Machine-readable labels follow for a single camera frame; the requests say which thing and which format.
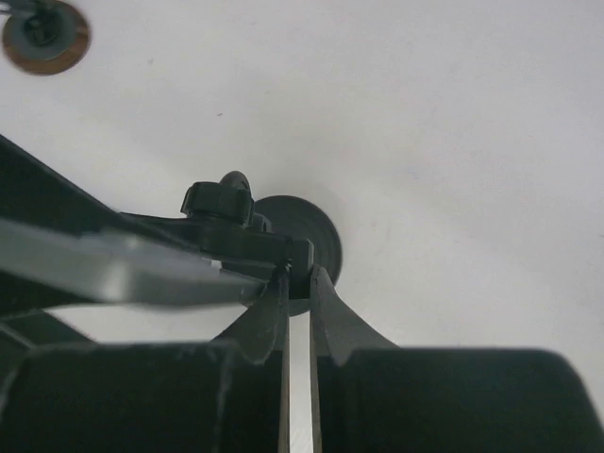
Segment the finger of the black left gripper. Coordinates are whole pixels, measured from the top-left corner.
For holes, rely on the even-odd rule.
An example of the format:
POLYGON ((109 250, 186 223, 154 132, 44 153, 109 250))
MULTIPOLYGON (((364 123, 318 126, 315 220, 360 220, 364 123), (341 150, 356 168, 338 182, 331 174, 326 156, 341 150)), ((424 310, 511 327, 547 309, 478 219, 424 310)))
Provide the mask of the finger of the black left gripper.
MULTIPOLYGON (((169 233, 105 206, 6 137, 1 138, 1 217, 74 236, 113 229, 189 247, 169 233)), ((28 349, 82 340, 82 334, 45 311, 84 302, 76 295, 3 273, 1 347, 28 349)))

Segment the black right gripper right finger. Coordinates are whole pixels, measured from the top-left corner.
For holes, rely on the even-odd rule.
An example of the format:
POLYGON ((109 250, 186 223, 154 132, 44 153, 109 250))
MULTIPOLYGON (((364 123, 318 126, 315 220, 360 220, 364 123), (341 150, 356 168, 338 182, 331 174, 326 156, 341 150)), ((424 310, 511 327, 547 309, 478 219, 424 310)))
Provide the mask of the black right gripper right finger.
POLYGON ((309 303, 313 450, 345 452, 360 418, 353 354, 398 346, 343 302, 323 267, 312 268, 309 303))

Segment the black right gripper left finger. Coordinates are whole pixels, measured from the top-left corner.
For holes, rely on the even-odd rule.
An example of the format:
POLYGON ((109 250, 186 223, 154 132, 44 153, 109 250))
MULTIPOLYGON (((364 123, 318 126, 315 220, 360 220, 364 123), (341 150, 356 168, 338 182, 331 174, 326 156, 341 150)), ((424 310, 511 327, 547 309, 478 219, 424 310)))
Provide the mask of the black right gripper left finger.
POLYGON ((227 347, 220 366, 212 450, 288 452, 288 273, 274 272, 260 298, 212 343, 227 347))

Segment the black phone silver edge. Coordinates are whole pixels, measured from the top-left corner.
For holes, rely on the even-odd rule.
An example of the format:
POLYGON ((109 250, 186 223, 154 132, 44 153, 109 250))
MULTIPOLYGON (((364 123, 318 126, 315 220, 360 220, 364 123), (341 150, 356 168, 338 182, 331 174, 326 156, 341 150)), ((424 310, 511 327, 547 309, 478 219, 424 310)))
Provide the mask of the black phone silver edge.
POLYGON ((71 236, 1 222, 1 269, 81 298, 165 309, 230 305, 265 284, 210 259, 116 231, 71 236))

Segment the black phone stand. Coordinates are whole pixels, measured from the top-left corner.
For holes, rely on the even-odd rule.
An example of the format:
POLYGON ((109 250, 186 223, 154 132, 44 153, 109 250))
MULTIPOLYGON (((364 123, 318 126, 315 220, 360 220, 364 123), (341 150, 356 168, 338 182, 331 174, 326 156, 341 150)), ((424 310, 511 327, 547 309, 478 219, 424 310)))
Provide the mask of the black phone stand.
POLYGON ((291 195, 254 200, 238 171, 218 182, 195 182, 186 192, 182 218, 134 213, 124 216, 178 237, 218 258, 222 267, 267 280, 278 266, 289 269, 289 314, 310 310, 312 268, 324 268, 332 283, 343 267, 340 235, 311 202, 291 195))

